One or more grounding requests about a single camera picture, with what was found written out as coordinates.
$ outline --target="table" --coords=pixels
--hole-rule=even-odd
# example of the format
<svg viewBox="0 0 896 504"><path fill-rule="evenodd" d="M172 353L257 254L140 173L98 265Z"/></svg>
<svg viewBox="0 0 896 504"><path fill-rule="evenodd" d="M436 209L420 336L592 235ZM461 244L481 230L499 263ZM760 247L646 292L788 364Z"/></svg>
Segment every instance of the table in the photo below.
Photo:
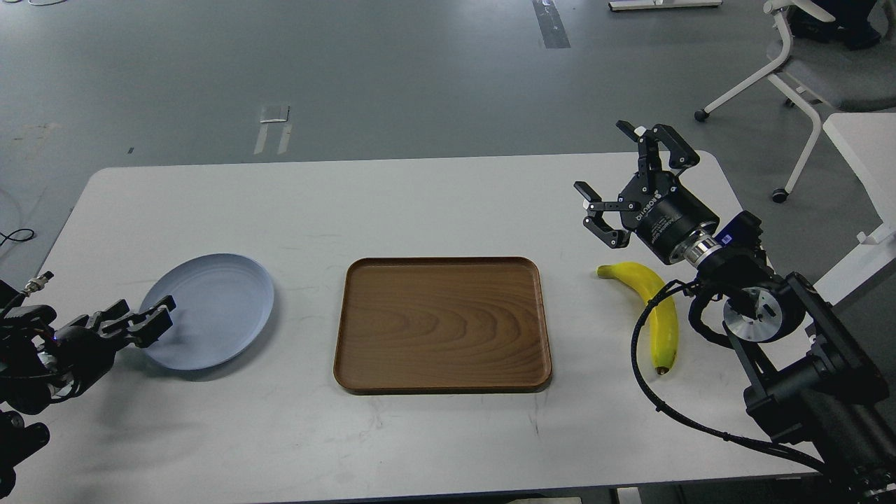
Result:
<svg viewBox="0 0 896 504"><path fill-rule="evenodd" d="M676 7L718 7L722 0L615 0L609 2L611 11L644 9L674 9Z"/></svg>
<svg viewBox="0 0 896 504"><path fill-rule="evenodd" d="M684 175L723 221L739 204L708 153ZM176 373L139 350L84 396L48 408L49 445L18 466L10 501L347 500L804 474L655 413L630 369L637 296L596 265L639 261L582 227L575 180L614 196L635 153L105 169L51 251L56 278L33 302L66 321L196 256L232 252L273 276L259 340L207 372ZM608 216L618 223L616 216ZM355 396L332 375L342 284L368 256L525 256L539 268L554 362L519 395ZM681 320L686 304L677 301ZM721 320L719 307L707 320ZM775 343L790 362L798 335ZM650 369L646 346L643 369ZM762 437L744 413L735 354L682 325L658 393L696 420Z"/></svg>
<svg viewBox="0 0 896 504"><path fill-rule="evenodd" d="M856 172L883 223L841 259L815 288L836 304L896 258L896 113L836 113L824 131Z"/></svg>

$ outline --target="brown rectangular tray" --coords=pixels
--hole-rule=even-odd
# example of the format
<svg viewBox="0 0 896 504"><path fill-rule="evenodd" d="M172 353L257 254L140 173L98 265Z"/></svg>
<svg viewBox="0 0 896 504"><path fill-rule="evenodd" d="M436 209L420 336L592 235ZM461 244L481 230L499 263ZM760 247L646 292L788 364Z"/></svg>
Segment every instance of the brown rectangular tray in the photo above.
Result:
<svg viewBox="0 0 896 504"><path fill-rule="evenodd" d="M333 375L355 394L540 390L551 356L538 268L523 257L358 260Z"/></svg>

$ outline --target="plate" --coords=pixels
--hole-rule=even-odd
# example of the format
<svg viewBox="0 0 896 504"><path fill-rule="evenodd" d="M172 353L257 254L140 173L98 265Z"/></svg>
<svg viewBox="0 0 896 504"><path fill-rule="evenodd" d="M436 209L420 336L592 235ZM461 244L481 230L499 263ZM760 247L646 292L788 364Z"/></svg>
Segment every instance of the plate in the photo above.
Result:
<svg viewBox="0 0 896 504"><path fill-rule="evenodd" d="M152 286L140 310L174 296L174 325L144 349L168 369L197 370L238 356L271 314L274 286L267 270L236 254L191 259Z"/></svg>

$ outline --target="banana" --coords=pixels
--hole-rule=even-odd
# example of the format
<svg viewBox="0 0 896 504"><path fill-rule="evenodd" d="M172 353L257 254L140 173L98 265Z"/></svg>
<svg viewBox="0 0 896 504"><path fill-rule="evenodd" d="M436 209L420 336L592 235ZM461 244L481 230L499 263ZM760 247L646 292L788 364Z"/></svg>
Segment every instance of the banana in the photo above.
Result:
<svg viewBox="0 0 896 504"><path fill-rule="evenodd" d="M628 285L645 304L666 284L653 270L640 263L599 266L597 274L600 278L615 278ZM654 308L648 320L653 368L658 375L664 375L672 368L678 352L678 315L672 298L666 298Z"/></svg>

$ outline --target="black wire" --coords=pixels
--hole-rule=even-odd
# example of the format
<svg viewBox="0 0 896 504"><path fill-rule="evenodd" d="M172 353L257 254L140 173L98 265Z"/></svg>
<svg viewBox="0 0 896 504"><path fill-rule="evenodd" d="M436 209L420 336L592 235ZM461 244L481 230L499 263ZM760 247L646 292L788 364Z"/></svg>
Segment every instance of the black wire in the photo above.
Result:
<svg viewBox="0 0 896 504"><path fill-rule="evenodd" d="M31 233L30 235L28 235L28 238L13 238L13 236L15 236L16 233L21 233L21 232L24 232L24 231L27 231L27 232ZM15 230L15 231L13 231L13 232L11 232L11 233L9 233L9 234L4 234L3 232L0 231L0 236L3 237L3 240L0 240L0 247L2 247L3 244L6 243L7 240L8 240L8 241L14 241L14 242L16 242L16 243L23 243L23 242L28 241L28 240L30 240L30 239L34 239L34 230L31 229L31 228L19 228L18 230Z"/></svg>
<svg viewBox="0 0 896 504"><path fill-rule="evenodd" d="M9 312L10 312L13 308L15 308L15 307L21 305L21 304L22 304L22 301L23 301L26 297L27 297L27 296L25 296L25 292L23 292L23 291L19 291L18 294L16 294L15 296L13 296L13 298L12 298L8 303L6 303L6 306L3 307L3 311L0 312L0 320L3 320L4 318L6 318L6 315L8 315Z"/></svg>
<svg viewBox="0 0 896 504"><path fill-rule="evenodd" d="M647 381L644 380L644 376L641 374L641 370L638 368L638 338L641 333L641 329L644 324L647 322L647 317L656 308L661 301L664 299L676 294L680 291L684 291L686 289L690 289L694 287L696 282L691 283L682 283L678 280L673 280L672 282L667 283L663 286L662 289L657 292L657 295L653 297L653 299L647 302L647 306L644 307L644 311L641 313L641 316L638 317L638 321L635 323L634 331L632 332L632 370L634 371L634 379L638 382L638 387L641 388L641 391L644 395L647 396L648 399L656 406L657 411L660 413L664 413L666 416L671 418L674 421L677 421L687 427L692 429L699 430L700 432L705 432L717 438L721 438L726 441L731 441L737 445L740 445L744 448L750 448L752 450L771 455L777 456L780 458L787 459L791 462L796 462L798 464L805 465L807 467L811 467L815 471L825 474L827 472L827 468L821 460L813 456L809 456L797 449L785 447L779 443L772 443L770 441L762 441L759 439L751 439L745 438L743 436L738 436L735 434L730 434L728 432L722 430L715 430L711 427L707 427L697 421L694 421L683 414L679 413L671 406L666 404L662 399L656 395L653 390L647 385Z"/></svg>
<svg viewBox="0 0 896 504"><path fill-rule="evenodd" d="M87 388L84 387L84 382L79 379L75 379L71 384L71 389L69 389L68 394L62 395L60 397L53 397L50 399L51 404L59 404L64 401L68 401L69 399L74 399L75 397L80 397L84 392L87 391Z"/></svg>
<svg viewBox="0 0 896 504"><path fill-rule="evenodd" d="M71 368L69 368L69 369L64 369L64 370L62 370L62 371L57 371L57 372L55 372L55 373L48 373L48 374L46 374L46 375L31 375L31 376L28 376L28 377L14 377L14 376L0 375L0 380L2 380L2 379L17 380L17 379L47 379L47 378L61 378L65 373L67 373L67 372L70 371L70 370L71 370Z"/></svg>

